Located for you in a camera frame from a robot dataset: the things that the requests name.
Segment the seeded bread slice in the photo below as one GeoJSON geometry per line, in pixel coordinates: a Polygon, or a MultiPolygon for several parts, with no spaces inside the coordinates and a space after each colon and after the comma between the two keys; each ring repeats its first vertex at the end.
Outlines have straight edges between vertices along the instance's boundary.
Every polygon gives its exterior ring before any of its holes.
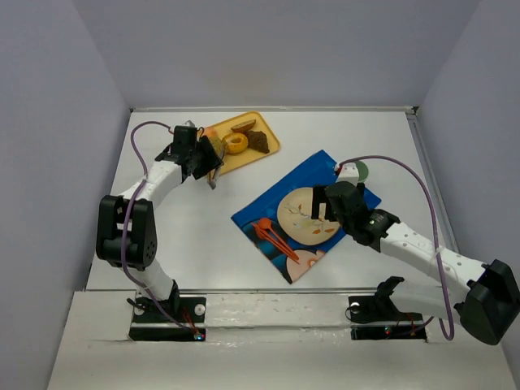
{"type": "Polygon", "coordinates": [[[215,153],[220,158],[223,158],[223,156],[226,154],[226,147],[227,147],[226,142],[221,140],[218,136],[210,136],[209,141],[210,141],[215,153]]]}

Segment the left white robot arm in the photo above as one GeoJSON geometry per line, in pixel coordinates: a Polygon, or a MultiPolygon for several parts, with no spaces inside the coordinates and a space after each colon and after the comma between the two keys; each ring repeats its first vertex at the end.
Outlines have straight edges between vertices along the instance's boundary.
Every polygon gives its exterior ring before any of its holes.
{"type": "Polygon", "coordinates": [[[143,174],[121,194],[101,199],[95,250],[99,259],[120,269],[147,301],[173,315],[180,307],[180,291],[157,259],[155,212],[188,178],[208,176],[209,186],[215,188],[225,144],[214,131],[197,128],[192,122],[167,131],[171,142],[152,164],[145,162],[136,141],[130,140],[143,174]]]}

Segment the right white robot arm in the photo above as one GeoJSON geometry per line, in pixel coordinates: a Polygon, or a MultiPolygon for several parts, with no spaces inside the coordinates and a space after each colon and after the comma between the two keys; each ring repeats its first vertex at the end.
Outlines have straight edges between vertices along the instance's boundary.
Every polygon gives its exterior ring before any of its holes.
{"type": "Polygon", "coordinates": [[[466,258],[419,235],[383,210],[354,161],[335,163],[318,152],[255,201],[233,223],[289,283],[309,272],[340,240],[400,260],[434,284],[401,276],[381,282],[370,296],[352,297],[346,317],[358,324],[442,319],[453,337],[456,324],[487,345],[496,345],[519,313],[519,288],[511,268],[466,258]]]}

